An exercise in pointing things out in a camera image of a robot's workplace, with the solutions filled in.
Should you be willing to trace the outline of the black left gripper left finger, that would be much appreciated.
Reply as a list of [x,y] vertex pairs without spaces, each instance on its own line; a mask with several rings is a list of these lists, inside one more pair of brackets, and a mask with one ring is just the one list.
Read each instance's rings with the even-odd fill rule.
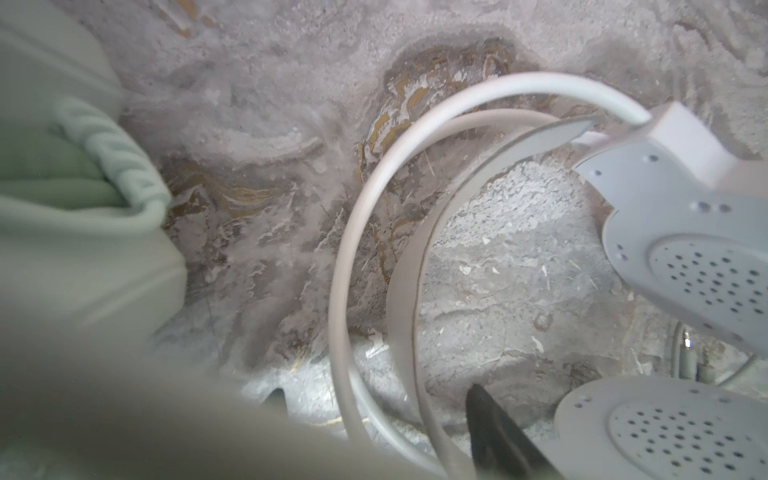
[[283,388],[276,388],[271,391],[263,401],[263,405],[277,415],[283,417],[288,416],[287,400],[285,390]]

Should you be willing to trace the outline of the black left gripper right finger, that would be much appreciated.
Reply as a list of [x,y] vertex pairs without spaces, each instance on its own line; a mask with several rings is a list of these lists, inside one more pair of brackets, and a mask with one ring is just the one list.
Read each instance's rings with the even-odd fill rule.
[[561,473],[483,386],[470,387],[465,408],[472,460],[481,479],[561,478]]

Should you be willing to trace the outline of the white headphones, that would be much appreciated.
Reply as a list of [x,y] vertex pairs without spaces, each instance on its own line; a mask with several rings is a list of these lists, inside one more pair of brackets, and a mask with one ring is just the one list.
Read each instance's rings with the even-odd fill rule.
[[[382,442],[383,421],[423,462],[430,445],[404,387],[384,323],[395,264],[416,228],[468,168],[516,134],[475,127],[450,135],[399,171],[358,245],[348,294],[350,355],[364,392],[354,438]],[[500,394],[539,436],[558,401],[591,380],[667,375],[673,320],[633,292],[600,240],[610,207],[574,170],[580,147],[524,159],[489,180],[432,248],[417,326],[420,362],[448,434],[465,443],[473,383]]]

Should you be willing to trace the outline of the mint green headphones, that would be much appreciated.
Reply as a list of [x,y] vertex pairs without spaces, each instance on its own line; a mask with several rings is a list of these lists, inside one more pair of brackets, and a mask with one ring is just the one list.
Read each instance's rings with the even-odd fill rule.
[[264,43],[173,41],[156,1],[1,5],[1,308],[108,339],[142,340],[180,314],[246,370],[327,309],[331,237],[351,184],[360,102],[307,29],[301,59]]

